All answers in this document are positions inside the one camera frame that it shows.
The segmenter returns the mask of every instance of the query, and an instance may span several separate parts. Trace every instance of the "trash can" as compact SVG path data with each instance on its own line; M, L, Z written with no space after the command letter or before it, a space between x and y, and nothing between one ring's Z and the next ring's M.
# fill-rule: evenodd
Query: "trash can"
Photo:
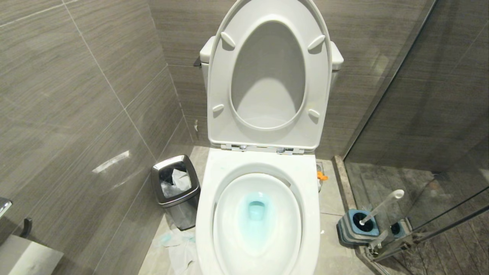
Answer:
M164 160L151 170L156 200L179 230L195 226L200 185L194 166L186 155Z

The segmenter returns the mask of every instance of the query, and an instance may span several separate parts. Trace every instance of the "orange object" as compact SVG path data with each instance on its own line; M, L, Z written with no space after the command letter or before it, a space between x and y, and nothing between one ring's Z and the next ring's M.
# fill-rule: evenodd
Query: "orange object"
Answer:
M322 180L322 181L328 180L328 176L323 175L323 172L321 172L321 171L317 171L317 178Z

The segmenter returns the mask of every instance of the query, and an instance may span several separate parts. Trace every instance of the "white toilet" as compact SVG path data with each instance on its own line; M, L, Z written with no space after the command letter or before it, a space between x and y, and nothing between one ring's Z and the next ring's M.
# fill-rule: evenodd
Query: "white toilet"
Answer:
M204 275L312 275L314 149L343 58L312 0L238 0L200 52L209 151L196 221Z

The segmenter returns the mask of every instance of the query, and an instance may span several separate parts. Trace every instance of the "toilet bowl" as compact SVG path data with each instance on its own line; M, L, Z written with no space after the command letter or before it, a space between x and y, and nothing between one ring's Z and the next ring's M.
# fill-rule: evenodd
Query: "toilet bowl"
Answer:
M196 244L204 275L312 275L314 149L343 58L311 0L238 0L200 52L212 143Z

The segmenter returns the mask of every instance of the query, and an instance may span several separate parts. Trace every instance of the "toilet tank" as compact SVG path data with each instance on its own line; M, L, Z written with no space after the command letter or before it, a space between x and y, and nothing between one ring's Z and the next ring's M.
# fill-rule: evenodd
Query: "toilet tank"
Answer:
M207 76L209 73L209 60L211 58L212 45L216 36L211 36L209 40L205 43L204 47L200 50L200 65L202 67L202 75L204 77L205 91L207 92ZM343 56L339 52L338 47L333 41L330 41L331 45L331 59L333 61L332 68L333 73L331 74L331 86L330 89L334 87L336 79L338 78L339 70L343 64Z

